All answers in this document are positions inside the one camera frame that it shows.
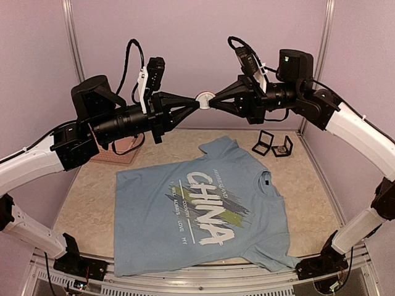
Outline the round orange button brooch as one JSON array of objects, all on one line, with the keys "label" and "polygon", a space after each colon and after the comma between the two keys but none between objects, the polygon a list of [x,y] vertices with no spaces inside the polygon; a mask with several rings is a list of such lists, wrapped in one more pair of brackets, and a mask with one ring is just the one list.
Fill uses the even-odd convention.
[{"label": "round orange button brooch", "polygon": [[201,110],[208,110],[210,109],[209,101],[215,97],[215,94],[210,91],[204,91],[199,93],[195,100],[199,103],[199,108]]}]

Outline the light blue printed t-shirt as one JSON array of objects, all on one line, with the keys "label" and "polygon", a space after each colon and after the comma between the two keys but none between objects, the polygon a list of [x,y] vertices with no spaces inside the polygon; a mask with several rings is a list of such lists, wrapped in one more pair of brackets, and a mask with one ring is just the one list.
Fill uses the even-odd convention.
[{"label": "light blue printed t-shirt", "polygon": [[231,258],[272,272],[298,264],[269,169],[226,136],[200,150],[191,161],[117,173],[116,276]]}]

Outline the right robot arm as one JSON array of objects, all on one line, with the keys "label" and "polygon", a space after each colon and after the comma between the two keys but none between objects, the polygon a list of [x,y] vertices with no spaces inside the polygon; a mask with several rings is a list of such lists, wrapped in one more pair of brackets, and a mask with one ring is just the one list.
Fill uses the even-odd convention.
[{"label": "right robot arm", "polygon": [[265,113],[277,109],[293,111],[317,128],[342,139],[373,163],[383,174],[375,198],[330,238],[316,259],[315,267],[328,274],[359,241],[384,222],[394,219],[394,140],[359,115],[330,88],[315,90],[313,57],[306,52],[282,49],[275,70],[277,83],[268,81],[269,69],[246,46],[235,49],[242,74],[235,83],[209,100],[209,107],[261,124]]}]

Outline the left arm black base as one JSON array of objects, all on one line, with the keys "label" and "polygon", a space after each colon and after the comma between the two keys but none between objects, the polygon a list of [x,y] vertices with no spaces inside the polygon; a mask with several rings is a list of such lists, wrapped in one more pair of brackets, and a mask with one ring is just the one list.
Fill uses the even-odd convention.
[{"label": "left arm black base", "polygon": [[66,253],[55,259],[53,268],[87,280],[103,281],[108,263],[104,260],[81,256],[75,238],[67,233],[63,233],[63,237],[66,242]]}]

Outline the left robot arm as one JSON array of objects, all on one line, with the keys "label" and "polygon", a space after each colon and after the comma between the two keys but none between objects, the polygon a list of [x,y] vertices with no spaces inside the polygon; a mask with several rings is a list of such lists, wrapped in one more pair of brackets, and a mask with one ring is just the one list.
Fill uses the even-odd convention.
[{"label": "left robot arm", "polygon": [[155,143],[199,108],[193,98],[160,92],[160,81],[145,89],[140,105],[127,105],[112,92],[105,75],[91,77],[71,90],[77,119],[60,124],[32,145],[1,160],[1,231],[61,258],[73,274],[86,269],[74,238],[57,234],[25,214],[10,191],[40,177],[86,164],[100,149],[119,139],[151,132]]}]

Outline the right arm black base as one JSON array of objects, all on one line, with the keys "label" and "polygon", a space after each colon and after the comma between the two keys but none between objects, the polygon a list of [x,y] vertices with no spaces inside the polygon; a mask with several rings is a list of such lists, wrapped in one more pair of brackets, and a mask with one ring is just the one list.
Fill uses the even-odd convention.
[{"label": "right arm black base", "polygon": [[349,267],[346,253],[356,244],[356,237],[347,231],[335,231],[316,257],[301,260],[295,267],[299,280],[316,278]]}]

